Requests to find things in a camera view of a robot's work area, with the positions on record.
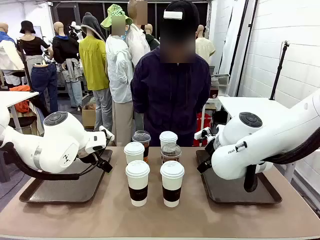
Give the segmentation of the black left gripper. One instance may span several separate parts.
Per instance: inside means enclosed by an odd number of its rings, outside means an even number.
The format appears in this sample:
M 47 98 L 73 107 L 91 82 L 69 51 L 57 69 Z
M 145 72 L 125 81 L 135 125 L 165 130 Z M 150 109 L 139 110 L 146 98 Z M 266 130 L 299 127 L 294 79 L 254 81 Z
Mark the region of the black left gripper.
M 113 169 L 112 165 L 110 164 L 111 156 L 113 151 L 110 149 L 100 149 L 93 153 L 87 154 L 86 156 L 77 157 L 85 164 L 90 164 L 85 170 L 83 170 L 82 174 L 87 174 L 91 172 L 95 168 L 99 168 L 106 173 L 110 173 Z

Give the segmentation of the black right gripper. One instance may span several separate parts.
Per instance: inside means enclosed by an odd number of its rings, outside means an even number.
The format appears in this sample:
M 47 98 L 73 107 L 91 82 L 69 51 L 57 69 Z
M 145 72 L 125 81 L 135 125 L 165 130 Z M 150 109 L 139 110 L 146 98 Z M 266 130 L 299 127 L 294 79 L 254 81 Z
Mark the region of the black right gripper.
M 198 162 L 197 170 L 200 174 L 212 167 L 212 155 L 215 152 L 212 143 L 208 143 L 204 149 L 196 151 L 196 157 Z

